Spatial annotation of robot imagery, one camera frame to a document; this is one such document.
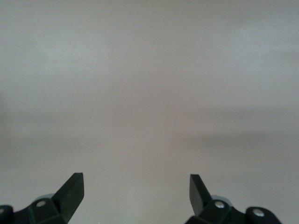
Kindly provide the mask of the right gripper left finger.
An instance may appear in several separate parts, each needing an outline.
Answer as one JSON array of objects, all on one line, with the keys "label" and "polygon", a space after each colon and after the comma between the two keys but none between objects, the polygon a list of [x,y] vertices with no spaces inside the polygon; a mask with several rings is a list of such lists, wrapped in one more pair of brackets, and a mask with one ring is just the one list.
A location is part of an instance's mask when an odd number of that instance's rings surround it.
[{"label": "right gripper left finger", "polygon": [[74,173],[51,197],[40,197],[26,208],[14,211],[0,206],[1,224],[67,224],[84,198],[84,175]]}]

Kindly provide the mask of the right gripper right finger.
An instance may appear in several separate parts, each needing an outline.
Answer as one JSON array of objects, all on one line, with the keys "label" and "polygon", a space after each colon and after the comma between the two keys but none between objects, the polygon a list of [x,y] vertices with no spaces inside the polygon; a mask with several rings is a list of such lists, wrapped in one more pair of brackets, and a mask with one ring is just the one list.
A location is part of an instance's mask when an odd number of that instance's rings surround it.
[{"label": "right gripper right finger", "polygon": [[270,210],[248,207],[244,213],[226,200],[212,198],[200,175],[191,174],[189,199],[194,212],[187,224],[280,224],[281,221]]}]

